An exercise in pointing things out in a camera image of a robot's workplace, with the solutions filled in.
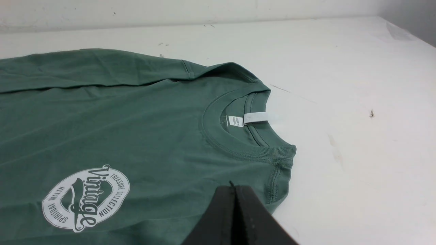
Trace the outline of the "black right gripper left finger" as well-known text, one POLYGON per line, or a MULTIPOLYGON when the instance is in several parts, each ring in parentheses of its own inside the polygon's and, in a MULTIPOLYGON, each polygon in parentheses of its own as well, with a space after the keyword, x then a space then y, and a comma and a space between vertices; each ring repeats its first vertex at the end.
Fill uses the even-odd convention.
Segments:
POLYGON ((208 208, 182 244, 230 245, 235 200, 235 186, 232 183, 217 187, 208 208))

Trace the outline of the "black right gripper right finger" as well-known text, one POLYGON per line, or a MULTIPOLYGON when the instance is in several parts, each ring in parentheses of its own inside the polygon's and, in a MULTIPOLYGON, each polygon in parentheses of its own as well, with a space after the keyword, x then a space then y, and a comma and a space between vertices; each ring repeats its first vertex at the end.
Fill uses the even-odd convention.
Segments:
POLYGON ((249 186, 235 186, 236 245, 297 245, 249 186))

